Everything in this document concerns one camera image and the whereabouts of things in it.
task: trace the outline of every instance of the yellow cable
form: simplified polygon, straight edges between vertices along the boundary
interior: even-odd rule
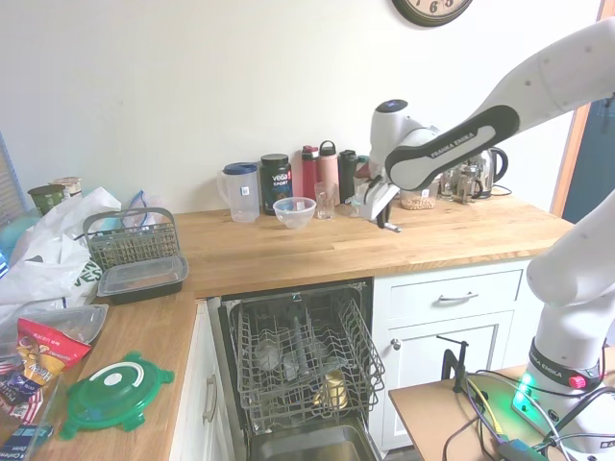
[[[487,399],[484,397],[479,387],[474,382],[472,382],[469,378],[468,378],[468,383],[477,392],[477,395],[482,400],[482,403],[484,404],[484,407],[487,410],[487,413],[489,413],[489,416],[491,417],[491,421],[493,422],[493,430],[495,430],[496,434],[498,435],[504,434],[504,431],[502,430],[500,423],[498,423],[498,420],[496,420],[496,416],[493,414],[493,410],[491,410],[491,405],[489,405],[489,403],[487,402]]]

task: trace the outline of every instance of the plastic pitcher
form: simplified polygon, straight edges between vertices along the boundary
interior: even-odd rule
[[[218,173],[218,193],[231,209],[237,223],[253,223],[258,209],[257,166],[254,163],[231,163]]]

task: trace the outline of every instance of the dishwasher basket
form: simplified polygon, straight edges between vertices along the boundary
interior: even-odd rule
[[[136,226],[114,230],[92,232],[97,221],[145,216],[151,213],[162,215],[164,222],[148,226]],[[180,242],[175,228],[173,214],[165,208],[129,208],[123,211],[109,211],[89,216],[84,221],[84,236],[89,252],[103,271],[120,264],[148,261],[160,257],[180,254]]]
[[[359,411],[384,367],[348,289],[239,307],[237,385],[256,434]]]

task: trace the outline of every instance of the green plastic container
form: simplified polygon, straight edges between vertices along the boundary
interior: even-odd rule
[[[78,430],[115,425],[130,431],[145,423],[143,410],[156,398],[163,383],[173,382],[175,374],[140,357],[139,352],[130,352],[121,362],[71,386],[68,418],[60,437],[70,440]]]
[[[66,186],[64,185],[50,184],[30,189],[28,193],[32,197],[32,200],[37,208],[40,210],[40,214],[44,216],[51,208],[62,202],[64,199],[65,189]]]

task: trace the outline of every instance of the drawer handle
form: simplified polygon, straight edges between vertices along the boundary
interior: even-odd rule
[[[446,302],[452,302],[452,301],[468,301],[471,300],[472,298],[475,298],[476,296],[478,296],[478,293],[472,293],[471,291],[468,291],[467,295],[463,295],[463,296],[457,296],[456,298],[447,298],[446,296],[442,295],[440,296],[440,298],[438,298],[438,300],[441,303],[446,303]]]
[[[218,403],[218,384],[215,381],[215,375],[208,377],[207,389],[205,394],[205,411],[203,412],[203,424],[211,423],[213,421],[213,415],[215,414],[215,406]],[[209,387],[213,386],[213,392],[211,393],[211,408],[207,410]]]

